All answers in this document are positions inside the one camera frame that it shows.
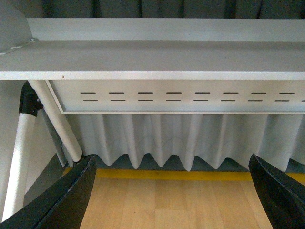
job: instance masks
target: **desk leg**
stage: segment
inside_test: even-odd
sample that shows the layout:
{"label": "desk leg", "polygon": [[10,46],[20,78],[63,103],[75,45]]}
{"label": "desk leg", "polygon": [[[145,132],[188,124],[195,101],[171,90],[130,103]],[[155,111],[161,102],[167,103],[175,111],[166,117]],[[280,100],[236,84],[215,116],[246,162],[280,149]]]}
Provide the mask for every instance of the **desk leg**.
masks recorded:
{"label": "desk leg", "polygon": [[29,83],[36,91],[36,94],[43,104],[45,112],[47,113],[73,161],[79,161],[82,156],[81,147],[76,140],[66,116],[60,112],[58,106],[56,105],[56,102],[46,82],[43,80],[29,80]]}

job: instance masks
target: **white metal leg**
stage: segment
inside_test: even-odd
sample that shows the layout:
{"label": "white metal leg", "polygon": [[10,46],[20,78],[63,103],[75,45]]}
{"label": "white metal leg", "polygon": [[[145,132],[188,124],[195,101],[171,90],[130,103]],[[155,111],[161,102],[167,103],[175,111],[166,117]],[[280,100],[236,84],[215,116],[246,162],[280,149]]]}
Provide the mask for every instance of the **white metal leg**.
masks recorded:
{"label": "white metal leg", "polygon": [[20,114],[2,221],[23,207],[35,116]]}
{"label": "white metal leg", "polygon": [[46,82],[42,80],[29,80],[29,83],[36,91],[36,94],[43,104],[45,112],[47,113],[73,161],[79,161],[82,155],[81,147],[76,140],[66,116],[60,112],[58,106],[56,105]]}

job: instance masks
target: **desk top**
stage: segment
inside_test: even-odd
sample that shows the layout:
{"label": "desk top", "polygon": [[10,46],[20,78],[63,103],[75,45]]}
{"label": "desk top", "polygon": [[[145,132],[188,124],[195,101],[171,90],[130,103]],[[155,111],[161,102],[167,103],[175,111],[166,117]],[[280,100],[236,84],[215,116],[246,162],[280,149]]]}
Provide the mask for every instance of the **desk top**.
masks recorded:
{"label": "desk top", "polygon": [[305,42],[38,41],[0,56],[0,79],[298,79]]}

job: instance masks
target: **slotted metal panel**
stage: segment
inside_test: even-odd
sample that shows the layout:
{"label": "slotted metal panel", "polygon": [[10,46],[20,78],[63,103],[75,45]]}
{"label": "slotted metal panel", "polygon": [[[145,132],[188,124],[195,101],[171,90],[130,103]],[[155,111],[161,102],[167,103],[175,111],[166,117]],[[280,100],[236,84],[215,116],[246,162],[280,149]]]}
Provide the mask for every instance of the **slotted metal panel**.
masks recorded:
{"label": "slotted metal panel", "polygon": [[304,113],[305,81],[50,81],[64,114]]}

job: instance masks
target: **gray curtain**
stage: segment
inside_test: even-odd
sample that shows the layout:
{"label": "gray curtain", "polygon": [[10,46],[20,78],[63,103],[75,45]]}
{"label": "gray curtain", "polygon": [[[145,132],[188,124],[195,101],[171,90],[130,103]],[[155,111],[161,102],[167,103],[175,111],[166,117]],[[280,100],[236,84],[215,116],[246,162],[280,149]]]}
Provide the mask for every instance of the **gray curtain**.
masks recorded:
{"label": "gray curtain", "polygon": [[50,18],[304,19],[305,0],[45,0]]}

